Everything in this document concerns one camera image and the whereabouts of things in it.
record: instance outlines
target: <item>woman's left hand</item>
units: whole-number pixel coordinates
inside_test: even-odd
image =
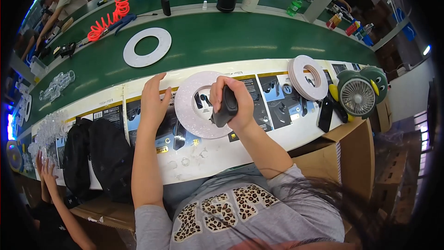
[[[58,197],[59,191],[57,190],[56,179],[58,176],[53,176],[52,172],[54,171],[55,164],[49,164],[49,158],[45,159],[45,164],[41,169],[41,177],[45,180],[46,187],[48,188],[49,194],[51,198]]]
[[[153,76],[145,83],[140,100],[140,125],[148,127],[150,131],[157,131],[162,123],[171,99],[171,87],[165,91],[163,100],[160,100],[160,81],[167,75],[161,73]]]

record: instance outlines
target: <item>black handheld tool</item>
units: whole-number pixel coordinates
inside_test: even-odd
[[[222,102],[221,108],[218,113],[211,115],[211,122],[216,124],[217,127],[223,127],[237,114],[237,100],[234,96],[234,92],[225,85],[222,89]]]
[[[336,112],[336,114],[339,117],[339,119],[341,119],[341,121],[343,123],[347,123],[348,122],[347,111],[342,107],[342,105],[339,102],[334,100],[333,96],[330,94],[330,91],[328,91],[327,97],[333,103],[333,110]]]

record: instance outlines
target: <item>woman's right hand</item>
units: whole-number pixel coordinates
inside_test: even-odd
[[[229,122],[228,126],[236,133],[241,133],[249,125],[256,124],[253,118],[254,103],[245,83],[227,76],[219,76],[210,90],[210,103],[213,105],[214,113],[221,108],[222,89],[225,85],[234,92],[237,100],[237,114]]]

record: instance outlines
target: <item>white foam ring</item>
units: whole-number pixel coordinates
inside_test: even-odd
[[[202,71],[191,75],[179,86],[175,97],[175,110],[181,125],[192,134],[202,138],[219,138],[228,135],[232,129],[225,125],[217,127],[210,120],[201,118],[193,109],[194,95],[203,88],[209,88],[218,76],[215,71]]]
[[[314,77],[315,87],[305,79],[304,69]],[[296,91],[309,101],[322,100],[327,96],[328,82],[322,67],[311,57],[299,55],[288,63],[290,82]]]

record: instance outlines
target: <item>water bottle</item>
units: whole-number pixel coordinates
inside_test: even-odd
[[[290,6],[287,8],[287,14],[294,17],[297,11],[301,8],[303,0],[293,0]]]
[[[358,41],[361,41],[365,36],[367,36],[373,28],[373,23],[369,23],[366,26],[364,26],[362,29],[360,29],[356,34],[355,37],[358,39]]]
[[[373,27],[374,27],[373,23],[369,23],[366,26],[364,26],[362,30],[365,32],[366,35],[368,35],[372,31]]]

